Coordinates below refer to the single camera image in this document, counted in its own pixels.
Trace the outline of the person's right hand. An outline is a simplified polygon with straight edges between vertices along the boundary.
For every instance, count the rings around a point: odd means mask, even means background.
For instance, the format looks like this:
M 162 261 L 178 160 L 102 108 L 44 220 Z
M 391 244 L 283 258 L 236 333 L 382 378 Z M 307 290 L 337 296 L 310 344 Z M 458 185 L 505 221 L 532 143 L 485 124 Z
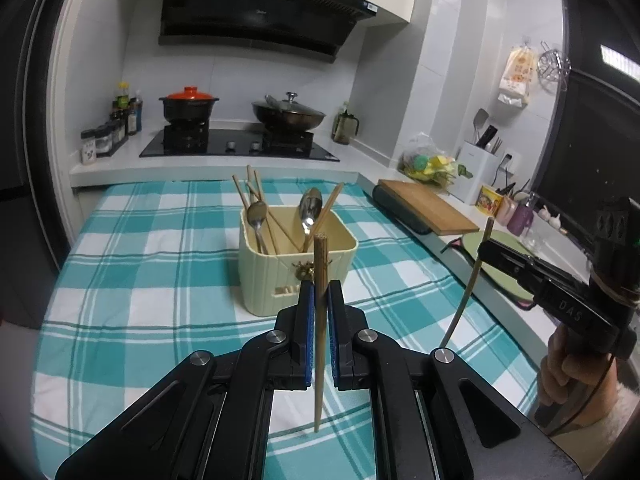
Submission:
M 540 362 L 537 376 L 538 400 L 550 406 L 568 399 L 571 379 L 593 387 L 593 397 L 575 416 L 570 426 L 588 427 L 614 412 L 623 421 L 636 409 L 638 394 L 623 386 L 617 377 L 617 362 L 611 356 L 574 356 L 568 350 L 568 331 L 560 325 L 548 340 L 548 353 Z

